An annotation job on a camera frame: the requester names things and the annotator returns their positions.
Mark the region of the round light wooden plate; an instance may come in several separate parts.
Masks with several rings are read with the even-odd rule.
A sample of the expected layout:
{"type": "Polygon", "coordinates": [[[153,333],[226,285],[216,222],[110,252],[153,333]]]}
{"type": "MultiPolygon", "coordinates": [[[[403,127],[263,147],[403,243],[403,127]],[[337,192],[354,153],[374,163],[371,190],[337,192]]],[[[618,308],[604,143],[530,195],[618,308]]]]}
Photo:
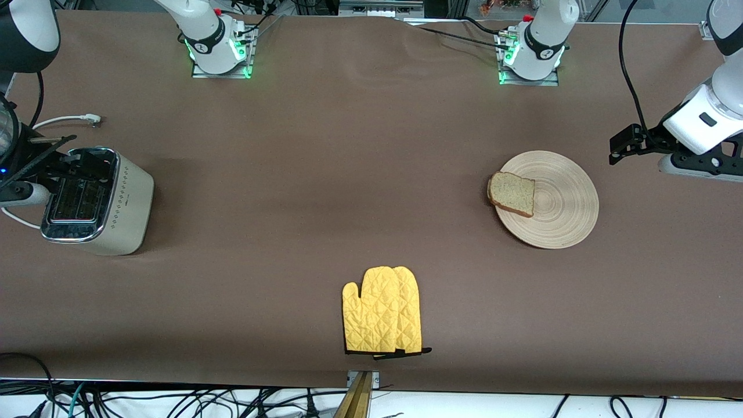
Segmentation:
{"type": "Polygon", "coordinates": [[[577,163],[562,154],[534,150],[509,159],[502,171],[535,182],[532,217],[496,209],[513,236],[536,248],[556,250],[574,246],[592,232],[599,199],[577,163]]]}

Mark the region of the bread slice with brown crust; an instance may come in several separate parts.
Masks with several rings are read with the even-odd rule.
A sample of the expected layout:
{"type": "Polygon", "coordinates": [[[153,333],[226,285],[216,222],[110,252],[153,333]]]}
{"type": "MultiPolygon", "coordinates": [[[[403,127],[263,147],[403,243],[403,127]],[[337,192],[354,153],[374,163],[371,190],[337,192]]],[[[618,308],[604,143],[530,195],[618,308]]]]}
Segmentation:
{"type": "Polygon", "coordinates": [[[491,176],[486,193],[495,207],[531,218],[534,215],[535,187],[533,179],[498,171],[491,176]]]}

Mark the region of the cream and chrome toaster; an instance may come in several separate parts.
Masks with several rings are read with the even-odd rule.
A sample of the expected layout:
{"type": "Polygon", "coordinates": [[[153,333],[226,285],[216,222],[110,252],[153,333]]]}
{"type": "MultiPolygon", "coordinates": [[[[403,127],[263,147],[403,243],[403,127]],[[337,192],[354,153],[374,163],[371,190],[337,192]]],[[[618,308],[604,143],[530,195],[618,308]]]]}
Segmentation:
{"type": "Polygon", "coordinates": [[[42,237],[91,254],[132,254],[143,243],[154,196],[154,179],[114,151],[111,183],[58,183],[40,224],[42,237]]]}

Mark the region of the yellow quilted oven mitt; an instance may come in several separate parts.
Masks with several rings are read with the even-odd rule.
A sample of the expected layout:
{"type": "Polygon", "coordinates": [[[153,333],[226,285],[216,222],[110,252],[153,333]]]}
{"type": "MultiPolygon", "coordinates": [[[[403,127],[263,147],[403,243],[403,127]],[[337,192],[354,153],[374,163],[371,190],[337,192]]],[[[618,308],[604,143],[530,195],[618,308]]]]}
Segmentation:
{"type": "Polygon", "coordinates": [[[398,276],[400,286],[396,349],[404,355],[424,354],[419,284],[409,268],[397,266],[393,267],[393,271],[398,276]]]}
{"type": "Polygon", "coordinates": [[[345,349],[359,354],[392,354],[397,347],[401,283],[388,266],[369,268],[361,284],[342,288],[345,349]]]}

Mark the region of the brown table cover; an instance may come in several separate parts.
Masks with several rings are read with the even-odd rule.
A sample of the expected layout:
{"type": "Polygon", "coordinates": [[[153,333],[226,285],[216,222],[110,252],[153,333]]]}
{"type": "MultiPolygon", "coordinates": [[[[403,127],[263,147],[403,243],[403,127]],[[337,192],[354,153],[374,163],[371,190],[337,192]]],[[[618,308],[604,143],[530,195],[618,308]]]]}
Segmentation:
{"type": "Polygon", "coordinates": [[[59,379],[743,397],[743,183],[611,166],[635,122],[618,24],[579,24],[557,87],[500,85],[482,45],[389,18],[284,17],[249,80],[194,79],[166,13],[58,13],[43,117],[154,178],[124,257],[0,214],[0,352],[59,379]],[[488,182],[562,154],[596,188],[578,244],[504,227],[488,182]],[[345,349],[342,288],[409,268],[421,355],[345,349]]]}

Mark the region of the grey metal box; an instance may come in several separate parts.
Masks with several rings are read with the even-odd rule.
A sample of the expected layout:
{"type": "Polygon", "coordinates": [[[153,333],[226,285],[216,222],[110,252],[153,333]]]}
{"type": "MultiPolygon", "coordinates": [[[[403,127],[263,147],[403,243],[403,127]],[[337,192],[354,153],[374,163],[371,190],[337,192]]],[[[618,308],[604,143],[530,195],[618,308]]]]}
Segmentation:
{"type": "Polygon", "coordinates": [[[338,0],[338,16],[423,19],[424,0],[338,0]]]}

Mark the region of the golden metal profile bar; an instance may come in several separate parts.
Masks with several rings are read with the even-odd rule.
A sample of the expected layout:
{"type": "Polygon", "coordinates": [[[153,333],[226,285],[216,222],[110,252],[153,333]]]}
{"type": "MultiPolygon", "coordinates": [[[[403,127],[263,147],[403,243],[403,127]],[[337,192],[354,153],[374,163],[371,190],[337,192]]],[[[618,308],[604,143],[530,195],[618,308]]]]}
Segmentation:
{"type": "Polygon", "coordinates": [[[374,383],[373,371],[356,372],[333,418],[368,418],[374,383]]]}

